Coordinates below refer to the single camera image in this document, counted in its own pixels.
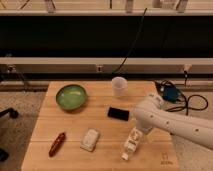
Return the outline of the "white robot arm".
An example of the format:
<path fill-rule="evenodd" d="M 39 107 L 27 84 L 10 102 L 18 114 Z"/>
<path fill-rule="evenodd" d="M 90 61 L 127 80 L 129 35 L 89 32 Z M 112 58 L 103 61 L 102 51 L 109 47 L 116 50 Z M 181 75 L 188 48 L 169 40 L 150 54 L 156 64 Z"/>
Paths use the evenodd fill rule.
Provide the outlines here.
<path fill-rule="evenodd" d="M 137 128 L 148 134 L 154 127 L 213 150 L 213 121 L 178 115 L 162 109 L 157 93 L 148 94 L 133 108 Z"/>

